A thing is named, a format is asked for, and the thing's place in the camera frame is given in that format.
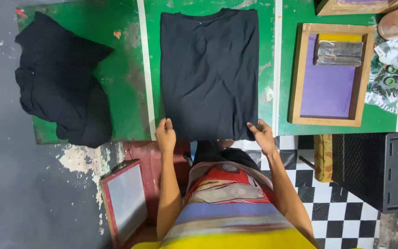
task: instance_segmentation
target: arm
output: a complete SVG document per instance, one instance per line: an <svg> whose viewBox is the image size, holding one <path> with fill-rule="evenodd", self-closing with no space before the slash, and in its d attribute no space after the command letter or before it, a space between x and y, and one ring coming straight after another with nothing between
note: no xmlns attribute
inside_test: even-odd
<svg viewBox="0 0 398 249"><path fill-rule="evenodd" d="M180 198L179 186L174 171L173 152L176 144L176 134L170 119L161 120L156 129L156 137L161 150L162 163L161 192L156 223L158 240L161 241L173 226L184 206Z"/></svg>
<svg viewBox="0 0 398 249"><path fill-rule="evenodd" d="M277 210L283 214L307 240L318 248L317 242L314 239L311 220L285 171L279 152L274 144L271 127L262 119L259 119L257 128L251 123L247 123L247 126L262 148L262 153L268 158L274 194L277 197Z"/></svg>

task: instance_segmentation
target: green wooden table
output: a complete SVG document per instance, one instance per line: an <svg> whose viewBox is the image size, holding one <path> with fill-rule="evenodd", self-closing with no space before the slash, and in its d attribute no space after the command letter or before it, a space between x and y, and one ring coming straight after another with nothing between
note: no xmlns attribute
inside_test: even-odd
<svg viewBox="0 0 398 249"><path fill-rule="evenodd" d="M154 139L164 117L160 91L161 12L209 15L221 8L256 9L259 17L259 118L277 135L396 131L397 115L365 105L361 127L290 124L287 121L291 71L299 23L373 25L374 15L316 16L311 0L86 0L23 7L22 30L35 11L51 16L75 34L115 48L94 72L108 95L113 140ZM121 36L113 35L119 31ZM38 144L65 143L56 124L33 117Z"/></svg>

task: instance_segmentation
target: hand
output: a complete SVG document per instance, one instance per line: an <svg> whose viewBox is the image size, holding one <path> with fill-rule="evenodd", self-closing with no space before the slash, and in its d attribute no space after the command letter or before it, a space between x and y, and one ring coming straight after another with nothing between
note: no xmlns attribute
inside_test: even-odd
<svg viewBox="0 0 398 249"><path fill-rule="evenodd" d="M257 128L252 123L248 122L247 127L253 133L264 155L273 156L277 153L276 145L274 144L273 130L265 121L259 119L257 121Z"/></svg>
<svg viewBox="0 0 398 249"><path fill-rule="evenodd" d="M158 140L161 154L168 153L171 156L173 155L174 145L176 144L176 133L173 130L171 119L163 118L159 122L159 126L156 129L156 140Z"/></svg>

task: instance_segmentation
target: person's left hand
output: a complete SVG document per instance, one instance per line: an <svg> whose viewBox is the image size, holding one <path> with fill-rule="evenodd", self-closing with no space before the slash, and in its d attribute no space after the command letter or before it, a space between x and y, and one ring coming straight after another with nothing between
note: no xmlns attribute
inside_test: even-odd
<svg viewBox="0 0 398 249"><path fill-rule="evenodd" d="M159 122L159 126L156 129L156 140L158 140L161 154L168 153L173 155L174 145L176 144L176 133L173 130L171 119L163 118Z"/></svg>

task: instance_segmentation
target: black and white checkered floor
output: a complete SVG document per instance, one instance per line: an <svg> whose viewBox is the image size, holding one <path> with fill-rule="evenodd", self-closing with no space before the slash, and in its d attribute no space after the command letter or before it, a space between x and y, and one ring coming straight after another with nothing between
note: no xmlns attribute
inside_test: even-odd
<svg viewBox="0 0 398 249"><path fill-rule="evenodd" d="M321 248L376 249L380 213L339 185L318 182L314 179L314 170L298 159L303 156L314 163L313 136L277 136L275 142L288 176L312 220L314 236ZM262 172L271 176L268 161L256 142L236 141L232 147L245 150L260 163Z"/></svg>

